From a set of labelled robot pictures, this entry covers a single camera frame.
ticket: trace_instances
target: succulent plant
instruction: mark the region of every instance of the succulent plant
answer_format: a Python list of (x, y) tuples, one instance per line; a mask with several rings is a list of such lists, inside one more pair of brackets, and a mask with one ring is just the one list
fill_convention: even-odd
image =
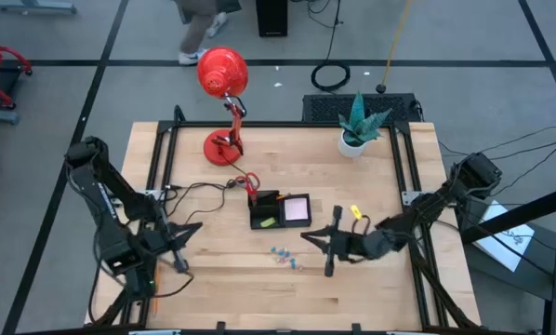
[(373, 113), (364, 117), (364, 102), (360, 92), (356, 93), (352, 103), (351, 118), (347, 121), (344, 115), (339, 114), (340, 125), (344, 129), (344, 141), (352, 147), (359, 147), (367, 141), (376, 140), (378, 128), (388, 118), (391, 108), (383, 113)]

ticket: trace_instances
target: shoe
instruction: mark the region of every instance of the shoe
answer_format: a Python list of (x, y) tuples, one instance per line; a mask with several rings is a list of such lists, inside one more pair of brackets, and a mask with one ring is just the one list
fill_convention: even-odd
[(192, 54), (179, 52), (179, 65), (180, 66), (195, 65), (200, 61), (200, 59), (204, 56), (204, 54), (207, 51), (208, 49), (199, 49), (197, 52), (193, 52)]
[(220, 28), (222, 28), (222, 26), (226, 23), (227, 20), (228, 17), (225, 12), (218, 13), (214, 17), (214, 21), (212, 22), (210, 28), (207, 29), (207, 36), (209, 38), (213, 38), (214, 36), (216, 36)]

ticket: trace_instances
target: black speaker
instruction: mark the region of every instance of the black speaker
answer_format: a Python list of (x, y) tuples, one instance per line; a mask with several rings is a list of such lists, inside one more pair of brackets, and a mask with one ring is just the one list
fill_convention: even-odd
[(259, 36), (288, 34), (288, 0), (256, 0)]

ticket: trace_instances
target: black grille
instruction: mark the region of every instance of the black grille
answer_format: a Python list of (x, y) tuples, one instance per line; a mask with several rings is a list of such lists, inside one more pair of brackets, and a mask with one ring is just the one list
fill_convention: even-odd
[[(414, 94), (363, 94), (364, 113), (382, 113), (391, 108), (391, 113), (384, 126), (389, 126), (393, 121), (420, 121), (420, 115), (412, 108), (415, 101)], [(338, 114), (347, 119), (351, 115), (353, 94), (341, 95), (306, 95), (303, 98), (303, 121), (331, 122), (338, 121)]]

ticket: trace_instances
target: wooden tabletop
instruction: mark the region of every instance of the wooden tabletop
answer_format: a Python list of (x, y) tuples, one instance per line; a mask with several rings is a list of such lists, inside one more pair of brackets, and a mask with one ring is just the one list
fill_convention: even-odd
[[(143, 190), (146, 185), (156, 126), (156, 123), (135, 123), (132, 128), (122, 173), (137, 190)], [(224, 184), (240, 174), (234, 167), (216, 167), (205, 160), (203, 141), (212, 130), (204, 127), (179, 130), (173, 184), (184, 187), (198, 181)], [(411, 130), (423, 190), (434, 191), (445, 181), (445, 172), (433, 124), (411, 124)], [(245, 156), (236, 165), (258, 174), (260, 190), (310, 194), (312, 225), (252, 231), (245, 191), (227, 190), (221, 210), (193, 216), (192, 222), (202, 221), (204, 227), (188, 242), (183, 254), (195, 280), (179, 295), (158, 300), (156, 313), (151, 308), (148, 317), (149, 328), (215, 328), (218, 321), (225, 321), (227, 328), (232, 329), (344, 330), (351, 329), (352, 323), (360, 323), (363, 330), (420, 330), (407, 248), (391, 252), (378, 261), (355, 265), (337, 261), (334, 276), (327, 278), (325, 256), (299, 236), (303, 231), (330, 224), (334, 205), (345, 208), (340, 223), (342, 230), (351, 228), (350, 205), (357, 205), (372, 222), (402, 211), (387, 130), (382, 131), (383, 137), (367, 145), (362, 157), (355, 159), (338, 152), (340, 131), (338, 128), (242, 129)], [(412, 189), (401, 136), (399, 143), (405, 180), (408, 189)], [(164, 156), (158, 176), (162, 175)], [(215, 208), (220, 199), (221, 191), (211, 187), (192, 190), (170, 220), (184, 223), (194, 210)], [(456, 224), (449, 209), (440, 219)], [(443, 286), (465, 314), (480, 323), (458, 233), (435, 224), (431, 236)], [(272, 247), (288, 248), (297, 264), (303, 266), (302, 271), (277, 263), (270, 252)], [(160, 266), (159, 293), (175, 290), (185, 281), (173, 269)], [(436, 324), (430, 288), (424, 283), (430, 321)], [(106, 275), (100, 277), (93, 303), (97, 317), (119, 290)]]

